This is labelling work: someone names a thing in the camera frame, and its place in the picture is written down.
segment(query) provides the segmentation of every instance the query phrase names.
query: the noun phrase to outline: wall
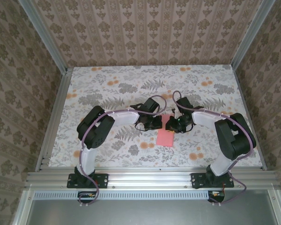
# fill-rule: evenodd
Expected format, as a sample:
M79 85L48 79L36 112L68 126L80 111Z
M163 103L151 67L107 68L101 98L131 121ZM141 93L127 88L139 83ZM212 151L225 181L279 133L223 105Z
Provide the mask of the wall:
M277 0L237 68L269 169L281 186L281 0Z
M261 0L33 0L69 67L229 64Z
M35 169L60 76L19 3L0 0L0 225Z

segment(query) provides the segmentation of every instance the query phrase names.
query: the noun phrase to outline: pink cloth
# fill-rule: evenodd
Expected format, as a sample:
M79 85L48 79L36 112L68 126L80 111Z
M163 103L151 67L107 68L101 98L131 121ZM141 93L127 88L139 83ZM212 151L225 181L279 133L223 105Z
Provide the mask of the pink cloth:
M174 132L167 131L165 129L165 124L169 119L170 119L170 115L162 115L163 128L158 130L156 145L173 147Z

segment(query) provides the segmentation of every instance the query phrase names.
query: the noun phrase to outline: metal rail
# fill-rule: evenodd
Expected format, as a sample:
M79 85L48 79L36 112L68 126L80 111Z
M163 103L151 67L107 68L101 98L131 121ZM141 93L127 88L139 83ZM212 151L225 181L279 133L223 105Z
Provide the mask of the metal rail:
M73 73L73 68L68 68L67 73L65 76L62 76L61 82L59 85L58 93L55 99L55 103L52 109L51 117L49 120L48 128L44 137L43 145L38 157L37 165L36 165L36 171L38 171L41 167L41 164L43 163L43 157L44 156L50 156L52 153L52 149L54 146L54 141L56 138L62 109L65 104L65 100L67 97L67 90L70 86L71 77Z
M27 176L25 189L70 190L67 179L73 167L59 167L31 172ZM182 168L96 168L96 173L108 173L108 189L116 190L195 190L191 185L191 173L204 173L202 167ZM244 182L248 189L275 189L278 183L274 171L263 171L257 167L236 167L232 170L236 179ZM235 181L233 190L243 189Z

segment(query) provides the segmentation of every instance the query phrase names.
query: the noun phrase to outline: floral tablecloth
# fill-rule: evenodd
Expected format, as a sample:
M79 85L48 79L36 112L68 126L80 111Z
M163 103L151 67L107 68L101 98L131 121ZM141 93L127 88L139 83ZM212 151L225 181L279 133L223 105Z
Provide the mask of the floral tablecloth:
M181 91L194 106L224 114L245 108L230 65L131 66L74 68L49 166L75 166L81 143L77 125L96 105L106 110L144 103L152 95L167 99L167 114L175 107L173 91ZM162 99L155 100L163 107ZM173 147L156 145L157 130L141 132L133 126L113 127L99 147L98 167L207 166L220 152L214 130L196 125L175 134ZM258 151L238 166L261 166Z

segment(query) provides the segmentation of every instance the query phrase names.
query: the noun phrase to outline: purple cable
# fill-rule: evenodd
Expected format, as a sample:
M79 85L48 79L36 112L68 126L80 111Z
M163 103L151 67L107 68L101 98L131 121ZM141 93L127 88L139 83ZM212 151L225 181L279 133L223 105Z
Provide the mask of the purple cable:
M243 185L243 186L244 186L244 189L243 189L243 191L241 191L241 192L240 192L238 195L236 195L235 197L233 197L233 198L231 198L231 199L229 199L229 200L227 200L227 201L224 201L224 202L222 202L221 204L229 203L229 202L235 200L236 198L239 197L240 194L242 194L243 192L246 191L247 186L246 186L244 183L240 182L239 180L235 179L235 178L232 176L232 174L229 172L229 170L231 170L232 167L234 167L235 164L236 164L239 160L241 160L241 159L243 159L243 158L247 158L247 157L249 157L249 156L253 153L253 142L252 142L252 140L251 140L251 138L250 138L250 135L248 134L248 132L247 132L239 123L237 123L234 119L230 118L229 116L226 116L226 115L224 115L224 114L220 114L220 113L217 113L217 112L209 111L209 110L191 109L191 108L187 108L187 107L184 107L184 106L180 105L180 104L177 103L176 100L174 99L175 93L178 93L178 94L180 95L180 98L182 97L182 95L181 95L181 92L178 91L178 90L174 91L174 92L173 92L173 95L172 95L172 98L173 98L174 103L175 103L177 106L179 106L180 108L186 109L186 110L190 110L190 111L209 113L209 114L212 114L212 115L224 117L224 118L230 120L231 122L233 122L236 126L238 126L238 127L241 129L241 131L244 133L244 135L247 137L247 139L248 139L248 141L249 141L249 144L250 144L250 151L249 151L249 153L246 154L246 155L244 155L244 156L241 156L241 157L237 158L237 159L233 162L233 164L228 168L229 176L230 176L233 180L235 180L236 182L238 182L238 183L240 183L241 185ZM210 198L210 199L213 200L213 201L215 201L217 204L220 204L218 201L216 201L216 200L214 200L214 199L212 199L212 198Z
M121 109L121 110L115 110L115 111L105 112L105 113L103 113L102 115L100 115L97 119L95 119L95 121L89 126L89 128L88 128L87 131L85 132L85 134L84 134L84 136L83 136L83 138L82 138L82 141L81 141L82 149L81 149L80 154L79 154L79 167L80 167L80 170L81 170L82 174L83 174L86 178L88 178L88 179L95 185L95 187L96 187L96 196L95 196L95 198L94 198L89 204L94 203L95 200L96 200L96 199L98 198L98 196L99 196L99 187L98 187L98 185L96 184L96 182L95 182L91 177L89 177L89 176L84 172L84 170L83 170L83 168L82 168L82 163L81 163L81 155L82 155L82 152L83 152L83 150L84 150L84 141L85 141L85 138L86 138L86 136L88 135L89 131L91 130L91 128L92 128L102 117L104 117L104 116L106 116L106 115L108 115L108 114L111 114L111 113L120 113L120 112L127 112L127 111L129 111L129 112L134 112L134 113L143 113L143 114L148 114L148 115L157 115L157 114L160 114L160 113L164 112L165 109L166 109L166 107L167 107L167 101L166 101L166 99L165 99L164 97L160 96L160 95L153 95L151 98L154 98L154 97L160 97L160 98L162 98L162 99L164 100L164 104L165 104L165 105L164 105L164 108L163 108L161 111L159 111L159 112L143 112L143 111L139 111L139 110L135 110L135 109ZM81 202L81 196L82 196L82 195L79 196L78 202L80 203L80 205L83 205L83 203Z

